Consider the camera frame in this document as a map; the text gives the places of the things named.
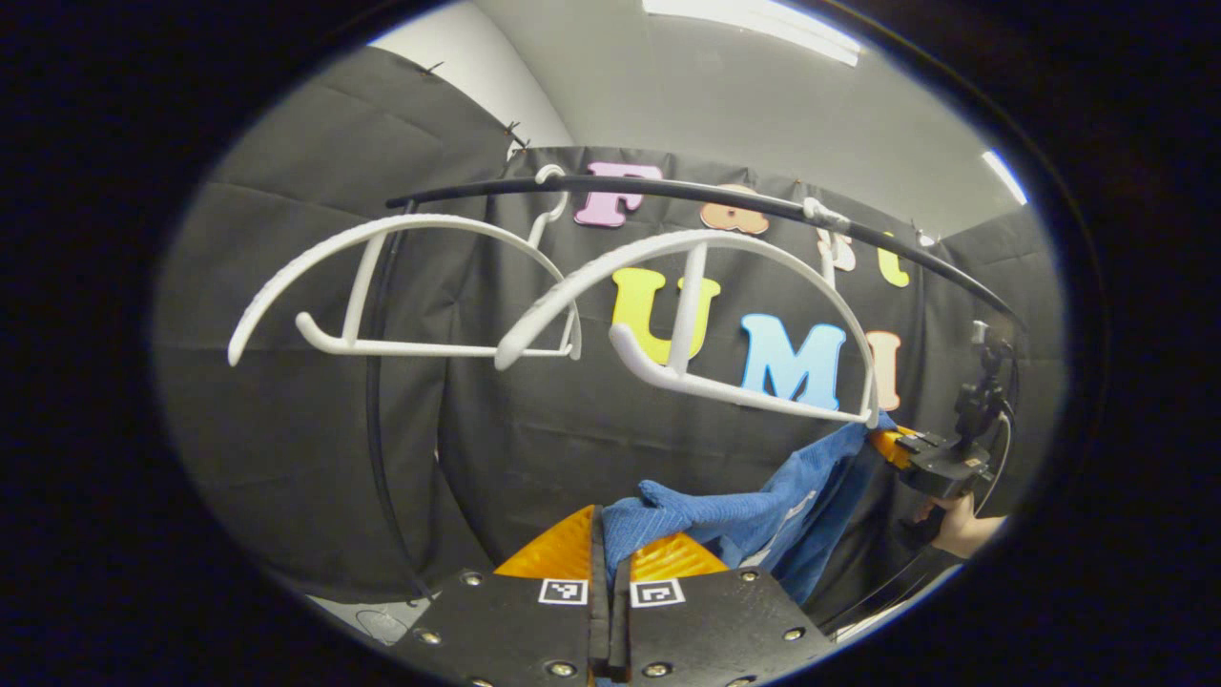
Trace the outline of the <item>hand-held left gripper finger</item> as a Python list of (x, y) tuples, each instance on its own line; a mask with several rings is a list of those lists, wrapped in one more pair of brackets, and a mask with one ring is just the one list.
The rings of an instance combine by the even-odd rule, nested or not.
[(493, 571), (430, 595), (391, 649), (432, 686), (593, 686), (610, 646), (600, 506), (584, 506)]
[(836, 646), (759, 567), (728, 567), (685, 533), (620, 564), (610, 674), (628, 686), (768, 686)]

